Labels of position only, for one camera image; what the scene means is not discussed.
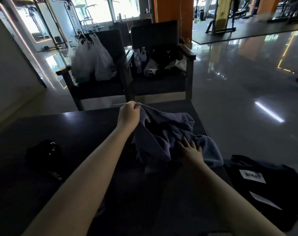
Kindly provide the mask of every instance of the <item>forearm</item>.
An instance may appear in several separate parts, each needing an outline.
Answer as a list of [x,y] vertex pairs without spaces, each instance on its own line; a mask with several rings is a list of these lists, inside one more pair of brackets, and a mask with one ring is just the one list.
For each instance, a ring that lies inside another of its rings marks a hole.
[[198,185],[211,199],[233,235],[284,236],[265,216],[217,176],[203,160],[188,160]]
[[65,181],[24,235],[86,235],[129,135],[116,128]]

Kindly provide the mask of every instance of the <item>water bottle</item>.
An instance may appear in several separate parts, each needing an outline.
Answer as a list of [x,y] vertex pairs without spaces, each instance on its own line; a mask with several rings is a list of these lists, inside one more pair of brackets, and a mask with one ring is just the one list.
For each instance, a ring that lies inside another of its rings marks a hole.
[[147,53],[144,47],[142,47],[141,49],[140,60],[141,60],[142,68],[144,69],[147,64]]
[[137,73],[141,73],[142,70],[141,70],[141,61],[140,61],[140,58],[137,54],[137,52],[134,52],[134,62],[135,62],[135,66],[136,66],[136,70],[137,70]]

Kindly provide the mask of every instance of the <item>floor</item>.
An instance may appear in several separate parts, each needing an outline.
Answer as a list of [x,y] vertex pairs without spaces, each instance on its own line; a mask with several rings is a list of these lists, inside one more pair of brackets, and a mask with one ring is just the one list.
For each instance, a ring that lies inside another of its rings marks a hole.
[[[245,155],[298,172],[298,31],[189,47],[196,54],[192,103],[224,158]],[[43,52],[53,71],[69,63],[66,52]],[[23,106],[17,117],[76,111],[59,76],[43,78],[47,89]],[[184,99],[183,93],[139,101]],[[84,101],[86,109],[124,103],[124,96]],[[287,235],[298,236],[298,222]]]
[[[193,22],[193,35],[192,40],[199,44],[213,43],[223,40],[239,39],[251,36],[269,35],[285,31],[298,30],[298,23],[287,24],[285,22],[280,23],[267,23],[266,19],[269,16],[257,15],[250,17],[249,19],[236,19],[234,27],[235,32],[226,32],[224,34],[212,35],[206,33],[207,27],[212,20],[206,19],[200,23]],[[229,19],[227,28],[232,27],[232,19]]]

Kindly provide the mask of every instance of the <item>table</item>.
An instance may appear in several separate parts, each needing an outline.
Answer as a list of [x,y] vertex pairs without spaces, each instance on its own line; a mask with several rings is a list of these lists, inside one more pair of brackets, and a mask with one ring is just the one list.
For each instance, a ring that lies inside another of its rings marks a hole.
[[[195,120],[194,134],[207,135],[190,100],[149,104],[164,112],[186,112]],[[116,126],[119,108],[18,119],[0,134],[0,235],[20,235],[60,183],[25,165],[28,147],[51,139],[78,166]],[[225,231],[185,166],[144,175],[129,139],[105,197],[106,211],[88,235],[198,235]],[[223,167],[214,171],[230,184]]]

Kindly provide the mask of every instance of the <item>white label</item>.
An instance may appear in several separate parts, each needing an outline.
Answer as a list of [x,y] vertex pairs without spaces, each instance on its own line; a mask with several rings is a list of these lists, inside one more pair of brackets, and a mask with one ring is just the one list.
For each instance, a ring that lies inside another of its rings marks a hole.
[[240,172],[244,179],[258,181],[266,184],[265,179],[261,173],[250,171],[250,170],[240,170]]
[[268,200],[268,199],[266,199],[266,198],[263,198],[263,197],[261,197],[261,196],[255,194],[255,193],[253,193],[253,192],[250,192],[250,191],[249,191],[249,193],[252,195],[252,197],[255,198],[255,200],[257,200],[257,201],[259,201],[259,202],[262,202],[262,203],[265,203],[265,204],[268,204],[268,205],[270,205],[270,206],[272,206],[272,207],[275,207],[275,208],[277,208],[278,210],[282,210],[280,207],[276,206],[276,205],[275,205],[274,203],[272,203],[270,200]]

